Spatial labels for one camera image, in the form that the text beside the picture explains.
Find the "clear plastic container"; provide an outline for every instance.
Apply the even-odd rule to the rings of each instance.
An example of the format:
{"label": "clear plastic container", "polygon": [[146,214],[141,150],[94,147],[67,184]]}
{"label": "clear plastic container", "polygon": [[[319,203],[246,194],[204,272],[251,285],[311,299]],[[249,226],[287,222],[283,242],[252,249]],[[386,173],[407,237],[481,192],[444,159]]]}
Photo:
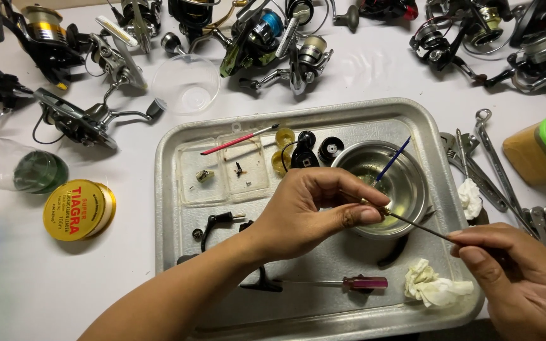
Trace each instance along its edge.
{"label": "clear plastic container", "polygon": [[0,138],[0,189],[50,193],[68,177],[69,168],[56,155]]}
{"label": "clear plastic container", "polygon": [[198,55],[168,59],[153,78],[155,102],[178,115],[200,112],[211,104],[220,89],[220,74],[211,61]]}

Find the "oil in bowl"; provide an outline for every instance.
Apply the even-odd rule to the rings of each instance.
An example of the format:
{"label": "oil in bowl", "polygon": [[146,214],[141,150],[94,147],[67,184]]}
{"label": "oil in bowl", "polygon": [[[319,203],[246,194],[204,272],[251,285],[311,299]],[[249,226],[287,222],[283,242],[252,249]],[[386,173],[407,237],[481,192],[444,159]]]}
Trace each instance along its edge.
{"label": "oil in bowl", "polygon": [[[347,148],[333,167],[341,167],[360,178],[368,185],[382,172],[398,146],[383,141],[364,141]],[[376,189],[385,194],[391,202],[391,212],[418,221],[425,213],[428,188],[424,172],[416,160],[406,151],[402,152],[376,184]],[[360,226],[354,229],[361,236],[372,239],[394,239],[407,234],[414,227],[393,217],[385,217],[378,224]]]}

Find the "metal tray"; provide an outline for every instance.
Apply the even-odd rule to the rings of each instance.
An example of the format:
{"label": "metal tray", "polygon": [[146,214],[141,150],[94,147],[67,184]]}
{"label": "metal tray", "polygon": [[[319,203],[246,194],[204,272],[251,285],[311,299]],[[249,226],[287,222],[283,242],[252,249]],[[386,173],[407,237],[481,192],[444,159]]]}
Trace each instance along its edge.
{"label": "metal tray", "polygon": [[[281,123],[295,132],[313,131],[318,137],[314,151],[327,136],[339,137],[348,147],[365,140],[383,140],[401,145],[407,135],[411,135],[412,141],[406,151],[420,162],[425,171],[430,192],[429,204],[437,210],[426,225],[441,233],[466,227],[464,215],[459,213],[462,209],[436,123],[422,106],[410,99],[376,99],[187,123],[171,129],[163,136],[156,152],[157,273],[173,266],[180,255],[199,253],[200,244],[194,241],[191,231],[204,228],[208,215],[228,211],[243,212],[246,213],[246,219],[255,220],[280,181],[270,166],[270,157],[277,151],[274,133],[263,134],[254,141],[254,145],[260,146],[259,153],[263,154],[262,159],[266,163],[267,188],[247,189],[238,194],[237,190],[234,191],[236,194],[223,192],[217,194],[216,200],[197,200],[187,204],[180,196],[184,190],[181,187],[187,185],[182,177],[191,178],[194,174],[185,174],[182,170],[206,160],[186,158],[183,161],[178,155],[179,150],[185,152],[187,146],[193,145],[194,150],[203,151],[207,149],[203,149],[203,146],[211,147],[214,138],[238,130],[238,125],[243,130],[250,130],[274,123]],[[222,168],[226,167],[225,158],[218,157],[218,165],[222,165]],[[253,163],[258,164],[256,159],[250,159],[242,167],[249,172]],[[219,180],[224,180],[220,188],[224,188],[230,181],[239,181],[235,174],[224,170],[216,176],[222,176]],[[234,224],[231,228],[214,229],[208,238],[208,247],[237,233],[238,227],[239,224]],[[358,274],[385,276],[390,285],[383,292],[365,296],[344,292],[340,288],[297,283],[284,283],[284,291],[281,293],[237,288],[201,319],[191,339],[366,340],[451,328],[475,318],[484,301],[483,292],[477,285],[474,293],[447,308],[426,308],[422,302],[404,297],[404,276],[408,267],[420,258],[428,259],[441,277],[474,281],[463,263],[450,256],[449,243],[422,230],[414,230],[404,252],[395,263],[389,268],[379,269],[376,261],[388,254],[393,245],[394,242],[369,240],[348,230],[332,236],[303,257],[266,265],[269,278],[286,280],[340,280],[344,275]],[[254,273],[244,283],[254,283],[256,280]]]}

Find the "white table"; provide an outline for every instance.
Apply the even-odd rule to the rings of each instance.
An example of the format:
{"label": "white table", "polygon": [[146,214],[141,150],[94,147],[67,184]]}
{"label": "white table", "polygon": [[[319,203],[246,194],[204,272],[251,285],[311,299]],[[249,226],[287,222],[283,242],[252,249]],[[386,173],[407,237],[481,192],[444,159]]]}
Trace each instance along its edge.
{"label": "white table", "polygon": [[[342,14],[348,0],[339,0]],[[473,132],[474,113],[490,108],[494,116],[487,129],[503,159],[515,192],[523,207],[546,205],[546,190],[526,186],[500,152],[503,140],[546,117],[546,93],[523,95],[515,90],[489,92],[472,87],[459,70],[448,67],[434,75],[421,64],[410,50],[408,42],[423,22],[423,1],[419,1],[421,16],[415,22],[395,24],[362,18],[356,34],[346,27],[332,27],[329,19],[320,31],[334,49],[315,87],[300,99],[292,96],[287,81],[261,89],[259,94],[236,92],[237,79],[222,81],[219,97],[201,115],[177,117],[169,113],[156,124],[135,122],[110,125],[110,135],[119,149],[86,148],[63,139],[50,146],[33,142],[31,130],[41,115],[39,105],[32,103],[0,122],[0,137],[55,152],[70,168],[70,178],[86,178],[110,187],[117,198],[117,214],[109,229],[89,242],[59,243],[50,237],[42,224],[42,207],[46,195],[29,195],[0,190],[0,340],[74,340],[115,300],[155,275],[154,273],[154,154],[160,138],[179,124],[214,118],[288,111],[334,105],[384,97],[406,97],[423,105],[435,117],[439,130]],[[215,11],[225,12],[228,5]],[[105,15],[113,19],[107,5],[62,10],[63,26],[74,22],[80,32],[99,32],[94,18]],[[313,26],[323,18],[325,5],[319,4]],[[221,14],[214,15],[215,20]],[[162,13],[162,32],[178,33],[178,23]],[[512,23],[503,23],[510,32]],[[0,69],[20,78],[31,89],[50,85],[24,53],[15,37],[6,30],[6,40],[0,43]],[[453,39],[456,31],[449,37]],[[152,41],[158,46],[159,39]],[[472,58],[462,49],[459,55],[478,74],[494,76],[506,67],[505,58],[511,49],[495,54],[495,61]],[[216,65],[224,56],[222,46],[209,41],[198,51]],[[139,51],[135,60],[150,82],[158,66],[167,58],[160,47],[149,56]],[[88,62],[93,74],[99,68]],[[80,81],[72,83],[62,96],[67,101],[87,109],[100,102],[109,87],[105,78],[95,79],[77,68]],[[123,97],[124,91],[113,94],[110,107],[126,111],[145,111],[152,97]],[[59,136],[53,126],[41,125],[38,138],[52,141]],[[486,156],[478,151],[475,159],[490,178],[496,181]],[[463,176],[453,170],[457,183]],[[513,216],[497,212],[484,201],[491,221],[516,224]],[[486,317],[485,309],[481,317]]]}

